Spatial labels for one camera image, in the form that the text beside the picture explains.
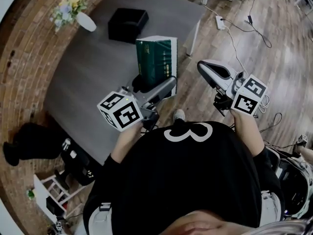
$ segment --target black box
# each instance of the black box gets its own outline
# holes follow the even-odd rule
[[[145,10],[118,8],[108,23],[109,39],[135,44],[148,19]]]

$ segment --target gray table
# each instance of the gray table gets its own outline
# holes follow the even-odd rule
[[[108,39],[108,21],[121,7],[147,10],[149,21],[139,37],[177,37],[181,43],[205,12],[185,0],[103,0],[90,15],[97,29],[78,30],[52,78],[45,109],[101,164],[119,132],[106,123],[97,104],[138,75],[135,45]]]

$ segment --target flowers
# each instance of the flowers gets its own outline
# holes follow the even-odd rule
[[[72,24],[79,12],[87,8],[86,0],[61,0],[52,10],[50,21],[54,21],[55,32],[68,23]]]

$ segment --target white strap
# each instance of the white strap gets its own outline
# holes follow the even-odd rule
[[[268,190],[261,192],[262,195],[262,211],[260,226],[280,221],[281,217],[281,204],[280,200],[275,193],[270,193]]]
[[[89,235],[113,235],[112,208],[109,211],[95,209],[89,218]]]

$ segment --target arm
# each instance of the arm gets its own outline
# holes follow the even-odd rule
[[[139,122],[132,127],[126,129],[125,131],[121,132],[119,135],[115,148],[111,153],[111,157],[117,163],[121,163],[122,160],[125,158],[129,150],[132,146],[138,141],[140,138],[140,130],[142,128],[142,122]]]
[[[241,141],[255,157],[264,149],[264,142],[254,117],[236,111],[230,111],[235,120],[235,131]]]
[[[261,190],[274,192],[281,202],[282,215],[285,210],[284,195],[281,190],[280,182],[268,157],[268,151],[263,143],[258,126],[253,117],[231,110],[235,119],[236,134],[250,150],[253,161],[258,173]]]

